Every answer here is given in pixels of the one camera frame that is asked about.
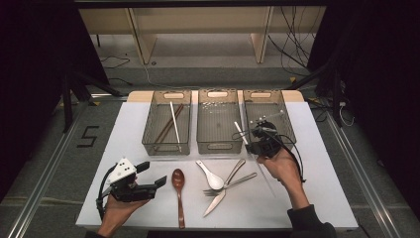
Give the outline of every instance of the wooden stick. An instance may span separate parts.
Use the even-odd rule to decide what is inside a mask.
[[[178,115],[181,113],[183,107],[184,107],[184,105],[181,103],[176,108],[175,118],[177,118]],[[166,137],[166,135],[169,132],[170,127],[172,127],[172,125],[173,125],[173,119],[172,119],[172,117],[170,117],[170,119],[167,121],[167,123],[164,125],[163,129],[161,130],[161,132],[158,134],[157,138],[155,139],[155,143],[160,143],[160,142],[163,141],[163,139]]]

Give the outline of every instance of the utensil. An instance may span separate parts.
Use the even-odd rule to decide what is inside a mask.
[[[241,137],[242,137],[242,140],[244,140],[245,145],[248,145],[248,141],[247,141],[247,139],[245,138],[244,132],[241,130],[241,127],[238,125],[238,122],[234,122],[234,123],[235,123],[235,126],[236,126],[236,127],[237,127],[237,129],[238,129],[239,134],[240,134],[240,135],[241,135]]]
[[[179,116],[183,109],[184,105],[181,103],[178,105],[175,111],[175,118]],[[164,138],[166,137],[167,133],[169,132],[170,128],[173,126],[173,117],[170,117],[170,119],[166,122],[163,129],[160,131],[160,133],[157,135],[157,138],[155,139],[155,143],[161,143]]]
[[[180,169],[176,169],[172,173],[172,185],[178,194],[178,223],[179,229],[185,228],[185,219],[183,215],[181,192],[185,185],[185,176]]]
[[[207,176],[207,181],[211,188],[220,189],[223,187],[223,180],[220,177],[211,173],[202,161],[198,160],[195,163],[197,163],[197,165],[200,166],[201,169],[203,169],[204,173]]]
[[[245,163],[244,159],[240,159],[237,164],[235,165],[234,169],[231,171],[231,173],[229,174],[228,178],[226,178],[226,181],[224,183],[223,186],[227,186],[229,184],[229,182],[231,181],[232,177],[235,175],[235,173],[238,171],[238,169]],[[213,209],[220,203],[220,201],[222,201],[222,199],[225,197],[226,195],[226,189],[221,189],[220,190],[220,194],[218,194],[217,196],[215,196],[213,198],[213,201],[210,203],[209,207],[207,207],[207,210],[204,212],[203,217],[205,217],[206,215],[208,215],[210,212],[213,211]]]
[[[232,181],[232,182],[231,182],[231,183],[229,183],[228,185],[223,186],[223,188],[222,188],[222,189],[228,189],[228,188],[229,188],[229,187],[231,187],[231,186],[237,185],[237,184],[239,184],[239,183],[241,183],[241,182],[244,182],[244,181],[246,181],[246,180],[252,179],[252,178],[254,178],[254,177],[256,177],[256,176],[257,176],[257,173],[252,173],[252,174],[250,174],[250,175],[247,175],[247,176],[245,176],[245,177],[242,177],[242,178],[239,178],[239,179],[237,179],[237,180],[235,180],[235,181]],[[216,190],[216,189],[207,189],[207,190],[203,190],[203,192],[204,192],[204,194],[205,194],[206,196],[216,196],[216,195],[219,195],[219,194],[220,194],[220,192],[222,192],[222,190],[221,190],[221,189],[219,189],[219,190]]]
[[[179,152],[181,152],[181,147],[179,145],[178,127],[176,126],[176,117],[175,117],[175,113],[173,112],[173,104],[172,104],[172,101],[170,101],[169,103],[170,103],[170,112],[172,113],[173,126],[175,127],[176,140],[178,141],[178,149],[179,149]]]

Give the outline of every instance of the transparent storage container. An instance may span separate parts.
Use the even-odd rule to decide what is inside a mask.
[[[281,90],[244,90],[244,103],[249,130],[257,126],[257,120],[265,117],[267,122],[274,124],[283,144],[293,148],[296,137]],[[251,142],[259,140],[252,133],[248,137]]]
[[[240,154],[243,140],[236,89],[198,91],[197,145],[200,154]]]
[[[172,120],[173,106],[179,143]],[[191,91],[155,91],[142,144],[149,156],[179,156],[190,153]]]

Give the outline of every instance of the white table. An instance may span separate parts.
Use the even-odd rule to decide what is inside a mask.
[[[137,210],[126,222],[126,227],[147,230],[178,229],[177,196],[170,177],[175,169],[182,169],[186,178],[182,191],[186,230],[291,228],[286,213],[291,204],[285,189],[264,167],[256,163],[255,156],[247,154],[245,146],[240,155],[198,154],[195,140],[197,100],[194,93],[196,95],[197,92],[193,91],[191,152],[188,156],[148,156],[142,145],[142,138],[150,104],[123,103],[76,225],[89,229],[101,224],[95,204],[100,182],[106,171],[126,157],[135,166],[144,161],[151,162],[148,170],[138,174],[138,184],[153,183],[156,179],[167,176],[166,185],[157,190],[156,198]],[[297,139],[296,147],[302,157],[304,178],[307,179],[304,188],[310,202],[315,204],[319,218],[323,222],[332,223],[338,230],[356,229],[357,221],[340,186],[309,106],[306,102],[286,102],[286,106]],[[209,187],[203,171],[195,161],[202,160],[210,171],[225,179],[240,158],[247,162],[233,180],[252,172],[257,172],[258,176],[229,188],[222,202],[203,218],[212,197],[206,197],[201,191]]]

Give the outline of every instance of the hand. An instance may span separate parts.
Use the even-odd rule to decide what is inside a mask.
[[[113,195],[108,195],[105,206],[105,215],[98,234],[104,237],[112,237],[131,216],[131,214],[148,203],[149,200],[123,202],[117,201]]]
[[[257,161],[266,167],[273,178],[278,179],[284,185],[293,209],[309,205],[297,165],[286,150],[281,148],[272,158],[259,156]]]

